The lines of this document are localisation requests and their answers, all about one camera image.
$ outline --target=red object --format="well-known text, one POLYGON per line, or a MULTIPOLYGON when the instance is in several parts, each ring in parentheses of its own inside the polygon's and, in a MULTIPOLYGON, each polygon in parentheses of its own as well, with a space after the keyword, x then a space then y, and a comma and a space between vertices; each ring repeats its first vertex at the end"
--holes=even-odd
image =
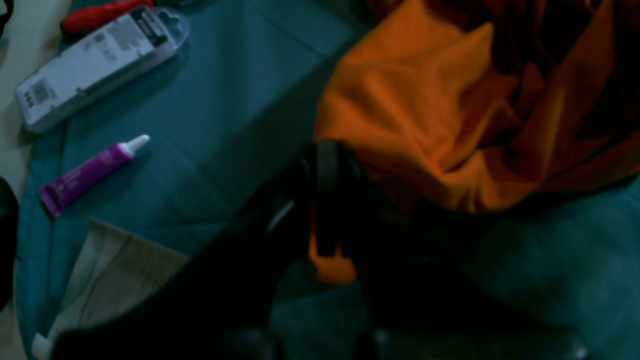
POLYGON ((60 23, 60 28, 66 35, 81 35, 103 27, 140 5, 155 6, 153 0, 123 0, 112 1, 104 5, 87 6, 65 17, 60 23))

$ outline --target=dark object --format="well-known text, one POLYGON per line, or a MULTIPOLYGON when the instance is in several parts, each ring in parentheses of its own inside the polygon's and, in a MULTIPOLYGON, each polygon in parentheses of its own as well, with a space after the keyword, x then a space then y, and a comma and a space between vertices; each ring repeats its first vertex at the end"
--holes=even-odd
POLYGON ((18 200, 0 177, 0 309, 9 302, 13 288, 13 260, 18 238, 18 200))
MULTIPOLYGON (((53 359, 79 359, 92 348, 121 343, 128 350, 116 347, 111 354, 143 354, 148 334, 167 339, 156 343, 169 353, 202 348, 204 338, 227 339, 245 329, 261 329, 266 336, 280 279, 296 258, 308 254, 314 203, 319 252, 332 255, 339 240, 358 272, 372 332, 360 338, 357 359, 410 359, 425 351, 449 354, 451 360, 473 360, 487 351, 496 359, 587 358, 573 332, 511 310, 439 259, 437 248, 424 246, 422 231, 367 177, 355 154, 325 140, 264 184, 156 295, 102 327, 64 335, 53 359), (457 352, 445 353, 448 348, 438 340, 457 352), (399 344, 402 351, 396 350, 399 344), (477 351, 461 352, 464 348, 477 351)), ((215 355, 274 358, 265 353, 240 357, 243 346, 255 344, 215 355)))
POLYGON ((410 334, 378 330, 361 336, 357 359, 584 360, 588 353, 567 332, 410 334))
POLYGON ((6 5, 6 13, 0 15, 0 38, 4 33, 4 26, 9 22, 13 14, 13 0, 4 0, 4 4, 6 5))

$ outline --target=white tube cap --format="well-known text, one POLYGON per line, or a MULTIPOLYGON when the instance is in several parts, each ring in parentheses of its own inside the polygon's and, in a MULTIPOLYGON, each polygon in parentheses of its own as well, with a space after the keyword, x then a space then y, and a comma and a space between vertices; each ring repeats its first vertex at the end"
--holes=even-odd
POLYGON ((36 333, 33 338, 33 344, 31 345, 31 353, 38 360, 49 360, 51 358, 51 342, 44 338, 44 336, 36 333))
POLYGON ((131 140, 130 142, 125 142, 122 144, 122 147, 129 153, 131 156, 134 156, 138 150, 140 150, 143 146, 145 146, 151 138, 149 135, 140 135, 137 138, 131 140))

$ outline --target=hang tab hole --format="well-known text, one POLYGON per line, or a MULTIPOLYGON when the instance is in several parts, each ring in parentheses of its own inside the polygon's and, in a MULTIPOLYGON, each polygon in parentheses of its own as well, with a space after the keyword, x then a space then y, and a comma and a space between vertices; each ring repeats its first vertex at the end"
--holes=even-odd
POLYGON ((183 36, 183 28, 180 26, 180 18, 167 12, 161 12, 159 14, 160 20, 166 26, 174 38, 180 38, 183 36))

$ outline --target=barcode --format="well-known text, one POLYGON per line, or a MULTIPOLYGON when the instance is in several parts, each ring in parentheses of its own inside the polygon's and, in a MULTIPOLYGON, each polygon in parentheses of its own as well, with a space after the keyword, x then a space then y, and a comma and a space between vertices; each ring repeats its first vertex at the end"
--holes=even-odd
POLYGON ((31 92, 36 99, 36 104, 40 105, 43 102, 49 100, 49 87, 45 79, 40 79, 33 85, 31 85, 31 92))

